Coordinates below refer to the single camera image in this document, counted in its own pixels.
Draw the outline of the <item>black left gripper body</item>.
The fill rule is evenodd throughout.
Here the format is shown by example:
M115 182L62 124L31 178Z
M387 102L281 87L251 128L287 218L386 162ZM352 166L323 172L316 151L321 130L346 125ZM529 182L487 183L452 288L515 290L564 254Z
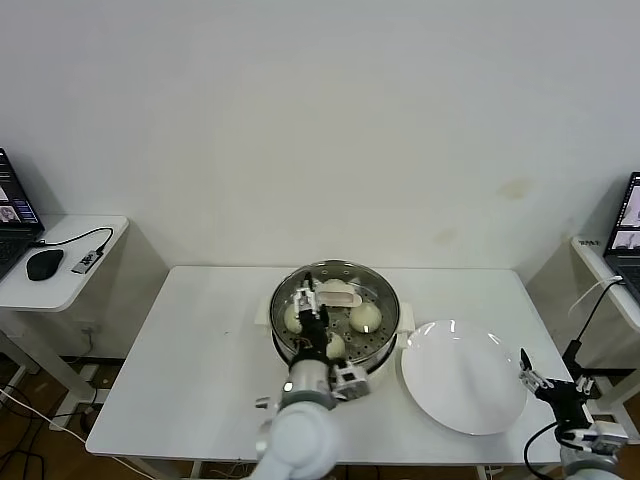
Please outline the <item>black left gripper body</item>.
M326 308L321 308L317 313L305 310L299 314L302 327L297 339L297 356L325 356L329 343L328 323L329 314Z

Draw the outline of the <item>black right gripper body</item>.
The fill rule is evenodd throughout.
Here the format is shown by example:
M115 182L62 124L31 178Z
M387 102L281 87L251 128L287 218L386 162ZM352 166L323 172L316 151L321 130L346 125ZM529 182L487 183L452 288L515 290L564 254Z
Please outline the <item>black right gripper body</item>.
M593 421L585 410L588 396L573 382L549 379L544 386L535 387L534 396L547 403L555 416L557 438L568 438L573 430L589 430Z

